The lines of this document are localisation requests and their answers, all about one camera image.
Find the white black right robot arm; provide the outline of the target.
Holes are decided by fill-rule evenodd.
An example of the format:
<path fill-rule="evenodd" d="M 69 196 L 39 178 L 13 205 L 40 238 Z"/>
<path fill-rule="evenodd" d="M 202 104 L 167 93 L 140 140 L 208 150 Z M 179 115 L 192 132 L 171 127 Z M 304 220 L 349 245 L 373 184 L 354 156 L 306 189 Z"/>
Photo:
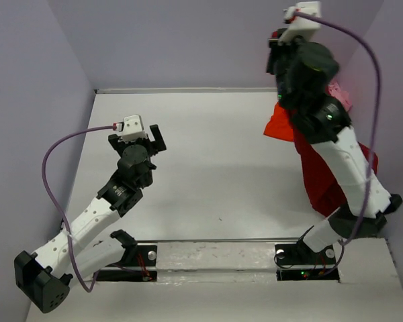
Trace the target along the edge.
<path fill-rule="evenodd" d="M 339 71 L 330 50 L 302 36 L 281 42 L 284 33 L 281 28 L 271 35 L 267 72 L 275 76 L 278 105 L 292 129 L 307 194 L 313 208 L 326 215 L 296 244 L 297 258 L 311 263 L 342 238 L 376 235 L 402 198 L 377 179 L 348 112 L 328 92 Z"/>

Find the dark red t shirt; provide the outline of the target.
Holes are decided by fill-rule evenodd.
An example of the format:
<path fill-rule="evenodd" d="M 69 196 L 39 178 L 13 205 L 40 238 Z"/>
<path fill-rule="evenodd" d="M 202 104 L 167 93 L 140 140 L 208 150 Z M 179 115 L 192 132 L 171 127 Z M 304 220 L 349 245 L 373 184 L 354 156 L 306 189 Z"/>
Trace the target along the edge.
<path fill-rule="evenodd" d="M 326 162 L 305 137 L 296 129 L 293 129 L 293 135 L 310 204 L 316 212 L 328 217 L 345 203 L 346 197 Z"/>

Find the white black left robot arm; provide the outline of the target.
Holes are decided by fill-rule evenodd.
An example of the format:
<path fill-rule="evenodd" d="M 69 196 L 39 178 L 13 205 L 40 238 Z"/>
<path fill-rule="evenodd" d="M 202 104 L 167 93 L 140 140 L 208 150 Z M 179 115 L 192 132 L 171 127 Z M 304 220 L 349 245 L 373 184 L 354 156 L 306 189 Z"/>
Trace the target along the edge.
<path fill-rule="evenodd" d="M 85 281 L 96 280 L 102 268 L 142 259 L 137 241 L 122 229 L 92 243 L 142 199 L 156 170 L 151 159 L 167 146 L 157 124 L 150 126 L 150 136 L 141 121 L 122 121 L 106 129 L 113 131 L 108 142 L 120 157 L 115 172 L 73 221 L 62 217 L 64 227 L 56 236 L 33 252 L 21 251 L 13 261 L 17 287 L 43 314 L 61 305 L 76 284 L 91 292 L 93 286 Z"/>

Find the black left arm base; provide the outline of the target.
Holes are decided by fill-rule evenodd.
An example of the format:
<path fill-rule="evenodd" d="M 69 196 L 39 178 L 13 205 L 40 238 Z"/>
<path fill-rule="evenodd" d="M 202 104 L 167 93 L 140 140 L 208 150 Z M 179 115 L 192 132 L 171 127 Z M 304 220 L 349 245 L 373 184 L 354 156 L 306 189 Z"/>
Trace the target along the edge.
<path fill-rule="evenodd" d="M 110 234 L 119 243 L 119 261 L 102 268 L 98 282 L 156 282 L 156 244 L 138 243 L 131 235 L 120 229 Z"/>

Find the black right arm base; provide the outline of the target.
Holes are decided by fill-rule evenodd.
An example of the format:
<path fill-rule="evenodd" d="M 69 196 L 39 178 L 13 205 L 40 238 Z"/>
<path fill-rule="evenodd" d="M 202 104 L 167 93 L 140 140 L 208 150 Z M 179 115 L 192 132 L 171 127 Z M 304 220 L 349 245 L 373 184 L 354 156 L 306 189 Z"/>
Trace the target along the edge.
<path fill-rule="evenodd" d="M 333 246 L 327 246 L 318 253 L 304 250 L 300 254 L 296 242 L 279 243 L 274 246 L 273 261 L 278 281 L 340 281 Z"/>

